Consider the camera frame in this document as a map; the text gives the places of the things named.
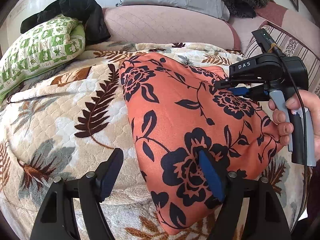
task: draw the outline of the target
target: rubber band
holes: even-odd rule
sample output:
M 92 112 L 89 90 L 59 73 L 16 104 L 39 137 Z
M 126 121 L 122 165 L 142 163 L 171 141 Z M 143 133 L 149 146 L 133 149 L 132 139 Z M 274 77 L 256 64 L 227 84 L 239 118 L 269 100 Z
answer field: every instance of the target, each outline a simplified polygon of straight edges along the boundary
M 281 50 L 276 43 L 272 43 L 271 48 L 268 50 L 268 53 L 271 53 L 274 47 L 277 47 L 279 50 Z

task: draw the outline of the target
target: brown leaf print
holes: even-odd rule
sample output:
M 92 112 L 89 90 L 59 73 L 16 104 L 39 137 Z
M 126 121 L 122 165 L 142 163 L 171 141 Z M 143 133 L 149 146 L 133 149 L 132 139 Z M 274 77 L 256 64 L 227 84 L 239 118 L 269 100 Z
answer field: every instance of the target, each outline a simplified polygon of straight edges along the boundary
M 157 228 L 157 226 L 155 225 L 155 223 L 153 223 L 152 221 L 146 219 L 143 216 L 139 216 L 140 221 L 142 223 L 143 226 L 145 226 L 149 231 L 153 232 L 153 233 L 158 233 L 159 229 Z
M 129 58 L 131 58 L 132 56 L 142 56 L 142 55 L 146 55 L 147 53 L 146 52 L 126 52 L 126 51 L 124 51 L 123 52 L 125 55 L 126 55 L 126 57 L 124 57 L 123 59 L 121 59 L 121 60 L 119 60 L 119 66 L 121 66 L 122 65 L 122 63 L 126 60 L 126 59 L 129 59 Z
M 56 77 L 54 80 L 52 80 L 50 85 L 58 85 L 58 87 L 63 87 L 73 81 L 79 81 L 86 79 L 88 77 L 88 74 L 90 72 L 92 66 L 79 69 L 77 71 L 73 71 L 70 73 L 65 73 L 62 76 Z
M 281 196 L 281 188 L 278 187 L 276 184 L 281 181 L 281 178 L 283 177 L 285 172 L 285 164 L 284 161 L 282 161 L 278 168 L 276 168 L 276 162 L 274 159 L 271 160 L 271 163 L 269 166 L 263 171 L 261 174 L 264 177 L 267 177 L 270 184 L 272 185 L 274 191 L 278 193 Z
M 15 129 L 13 130 L 13 133 L 16 133 L 19 129 L 21 129 L 25 124 L 27 126 L 27 131 L 30 128 L 31 119 L 32 117 L 38 113 L 46 109 L 49 105 L 51 105 L 57 98 L 50 98 L 43 102 L 42 98 L 38 98 L 35 100 L 26 100 L 22 104 L 22 106 L 19 107 L 18 111 L 18 117 L 16 120 L 13 121 L 11 125 L 17 124 Z
M 93 53 L 97 57 L 105 57 L 111 63 L 117 63 L 127 57 L 132 57 L 132 52 L 126 51 L 109 51 L 109 50 L 97 50 Z
M 135 228 L 125 228 L 126 232 L 129 233 L 132 236 L 139 237 L 139 240 L 168 240 L 169 235 L 162 229 L 158 216 L 156 212 L 153 214 L 153 221 L 143 217 L 139 216 L 140 222 L 142 224 L 143 230 L 135 229 Z M 207 217 L 207 229 L 211 228 L 215 223 L 215 216 L 214 214 Z M 186 240 L 190 234 L 195 235 L 193 238 L 189 238 L 190 240 L 199 240 L 200 237 L 208 237 L 210 231 L 208 231 L 207 234 L 203 233 L 203 225 L 204 220 L 200 220 L 197 223 L 195 223 L 190 228 L 187 228 L 180 233 L 178 233 L 176 236 L 172 236 L 174 238 L 171 238 L 172 240 Z
M 53 142 L 51 140 L 43 142 L 33 154 L 29 164 L 17 159 L 18 164 L 23 168 L 24 171 L 21 182 L 22 190 L 29 189 L 30 186 L 35 182 L 39 191 L 43 187 L 43 181 L 49 180 L 50 174 L 56 169 L 56 167 L 52 167 L 52 163 L 57 157 L 53 157 L 47 165 L 44 165 L 44 158 L 47 156 L 48 152 L 51 151 L 52 147 Z
M 7 142 L 3 140 L 0 143 L 0 192 L 8 183 L 10 177 L 10 157 L 7 153 Z
M 229 66 L 231 65 L 231 62 L 228 58 L 224 58 L 221 56 L 216 56 L 216 55 L 204 55 L 206 59 L 202 61 L 202 63 L 210 63 L 214 65 L 223 65 L 223 66 Z
M 312 176 L 312 168 L 311 167 L 307 167 L 307 174 L 304 175 L 304 173 L 302 173 L 302 177 L 303 177 L 302 182 L 303 183 L 304 183 L 305 177 L 307 178 L 306 192 L 309 191 L 309 183 L 310 183 L 311 176 Z M 306 207 L 307 206 L 307 201 L 308 201 L 308 198 L 305 199 L 304 208 L 307 208 Z
M 241 57 L 244 57 L 244 54 L 242 53 L 241 50 L 231 50 L 231 49 L 226 49 L 227 52 L 232 53 L 232 54 L 236 54 L 239 55 Z
M 75 128 L 82 132 L 75 133 L 75 136 L 78 138 L 91 137 L 97 144 L 108 149 L 113 149 L 112 147 L 100 143 L 93 137 L 95 133 L 100 132 L 109 124 L 109 122 L 105 121 L 110 116 L 105 116 L 105 114 L 108 112 L 107 108 L 114 99 L 114 92 L 118 87 L 119 71 L 115 69 L 113 64 L 108 64 L 108 67 L 111 70 L 109 80 L 104 80 L 104 83 L 99 84 L 102 90 L 97 90 L 97 96 L 91 97 L 94 103 L 85 103 L 88 110 L 82 110 L 84 117 L 78 117 L 78 121 L 81 124 L 75 125 Z
M 207 216 L 206 226 L 207 226 L 208 234 L 211 233 L 212 228 L 214 227 L 215 223 L 216 223 L 216 217 L 215 217 L 214 213 Z

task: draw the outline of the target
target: black cable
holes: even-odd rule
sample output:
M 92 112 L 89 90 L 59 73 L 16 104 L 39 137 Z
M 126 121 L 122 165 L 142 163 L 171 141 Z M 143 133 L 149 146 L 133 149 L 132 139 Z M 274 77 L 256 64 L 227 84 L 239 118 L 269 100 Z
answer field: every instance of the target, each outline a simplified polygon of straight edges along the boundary
M 305 198 L 306 198 L 306 189 L 307 189 L 307 182 L 306 182 L 307 176 L 306 176 L 306 174 L 307 174 L 307 168 L 308 168 L 308 166 L 307 166 L 307 150 L 308 150 L 308 149 L 307 149 L 307 118 L 306 118 L 306 111 L 305 111 L 305 109 L 304 109 L 304 104 L 303 104 L 303 101 L 302 101 L 302 99 L 301 99 L 299 90 L 298 90 L 298 88 L 297 88 L 297 86 L 296 86 L 296 84 L 295 84 L 295 82 L 294 82 L 294 80 L 293 80 L 293 78 L 292 78 L 289 70 L 288 70 L 287 65 L 285 64 L 285 62 L 284 62 L 284 60 L 283 60 L 283 57 L 284 57 L 284 56 L 281 56 L 280 59 L 281 59 L 283 65 L 284 65 L 284 67 L 285 67 L 285 70 L 286 70 L 286 72 L 288 73 L 288 76 L 289 76 L 289 78 L 290 78 L 290 80 L 291 80 L 291 82 L 292 82 L 294 91 L 295 91 L 296 94 L 297 94 L 297 97 L 298 97 L 298 100 L 299 100 L 299 102 L 300 102 L 301 109 L 302 109 L 302 115 L 303 115 L 303 141 L 304 141 L 304 163 L 303 163 L 303 166 L 304 166 L 303 177 L 304 177 L 304 179 L 303 179 L 303 193 L 302 193 L 302 201 L 301 201 L 301 206 L 300 206 L 299 214 L 298 214 L 297 220 L 295 221 L 295 223 L 294 223 L 294 225 L 293 225 L 293 227 L 292 227 L 292 230 L 291 230 L 291 232 L 293 232 L 294 229 L 295 229 L 295 227 L 296 227 L 296 225 L 297 225 L 297 223 L 298 223 L 299 218 L 300 218 L 301 215 L 302 215 L 302 211 L 303 211 L 303 207 L 304 207 L 304 203 L 305 203 Z

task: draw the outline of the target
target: striped fabric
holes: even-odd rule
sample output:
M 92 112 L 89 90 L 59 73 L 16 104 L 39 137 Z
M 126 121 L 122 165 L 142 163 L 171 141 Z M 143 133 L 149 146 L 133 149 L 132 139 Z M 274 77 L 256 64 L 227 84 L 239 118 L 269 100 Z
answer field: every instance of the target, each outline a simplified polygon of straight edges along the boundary
M 287 56 L 298 56 L 306 65 L 309 76 L 309 91 L 320 97 L 320 60 L 309 49 L 299 43 L 299 41 L 289 35 L 269 26 L 263 26 L 270 36 L 276 41 L 278 46 Z M 254 38 L 251 39 L 249 47 L 245 52 L 245 57 L 253 57 L 261 54 L 261 49 Z

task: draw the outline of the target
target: hand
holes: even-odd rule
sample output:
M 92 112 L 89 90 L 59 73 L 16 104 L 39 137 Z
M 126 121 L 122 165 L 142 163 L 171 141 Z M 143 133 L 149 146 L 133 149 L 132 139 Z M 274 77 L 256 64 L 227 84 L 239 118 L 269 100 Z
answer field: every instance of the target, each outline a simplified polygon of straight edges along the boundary
M 305 90 L 299 90 L 301 99 L 305 107 L 309 108 L 312 123 L 313 132 L 315 135 L 315 155 L 316 161 L 320 160 L 320 99 L 317 95 L 312 94 Z M 297 95 L 289 98 L 285 103 L 288 109 L 298 110 L 301 105 Z M 280 135 L 280 143 L 283 146 L 289 144 L 289 134 L 293 132 L 293 124 L 285 122 L 285 113 L 276 109 L 275 103 L 270 100 L 269 108 L 273 110 L 273 121 L 278 124 L 277 129 Z

